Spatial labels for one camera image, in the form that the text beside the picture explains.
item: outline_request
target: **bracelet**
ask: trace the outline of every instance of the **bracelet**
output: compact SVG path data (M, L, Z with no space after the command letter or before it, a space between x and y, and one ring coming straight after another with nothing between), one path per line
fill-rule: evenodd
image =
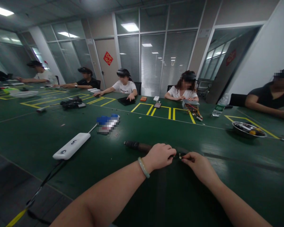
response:
M141 169L142 169L144 175L146 176L146 178L149 178L150 175L149 175L149 173L147 172L147 170L145 169L145 166L144 166L144 163L143 163L141 157L138 158L138 162L139 162L139 165L140 165L140 167L141 167Z

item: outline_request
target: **black t-shirt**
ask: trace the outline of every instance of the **black t-shirt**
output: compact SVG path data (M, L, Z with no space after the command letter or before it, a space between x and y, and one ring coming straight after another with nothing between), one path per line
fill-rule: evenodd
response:
M270 85L272 84L273 82L265 84L263 87L256 88L251 92L249 92L248 94L258 96L259 99L257 103L259 104L262 104L270 108L279 109L284 106L284 94L277 99L273 99L270 91Z
M94 78L92 78L89 82L87 82L86 79L79 80L79 81L77 82L77 84L78 84L78 85L92 86L92 88L98 88L98 89L100 89L100 88L98 87L98 82L97 82L97 80L95 80Z

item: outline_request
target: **red decoration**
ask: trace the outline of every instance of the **red decoration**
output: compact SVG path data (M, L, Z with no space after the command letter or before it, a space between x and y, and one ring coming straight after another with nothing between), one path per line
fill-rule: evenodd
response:
M233 50L233 52L230 53L230 55L226 59L226 66L228 66L235 58L236 58L237 51L236 49Z
M113 61L113 57L108 52L105 53L103 59L109 66L110 66L111 62Z

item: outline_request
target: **door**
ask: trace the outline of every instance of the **door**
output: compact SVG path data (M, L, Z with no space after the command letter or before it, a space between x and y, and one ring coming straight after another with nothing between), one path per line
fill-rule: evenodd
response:
M106 88L111 87L118 81L117 53L114 39L96 40L96 49L102 69Z
M206 97L207 103L216 104L223 95L258 31L257 27L231 42Z

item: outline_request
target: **doorway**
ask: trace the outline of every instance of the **doorway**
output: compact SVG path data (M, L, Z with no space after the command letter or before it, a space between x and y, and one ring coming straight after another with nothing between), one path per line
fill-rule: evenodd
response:
M97 54L106 88L118 81L118 61L114 39L95 40Z
M217 103L260 28L215 29L198 79L200 99Z

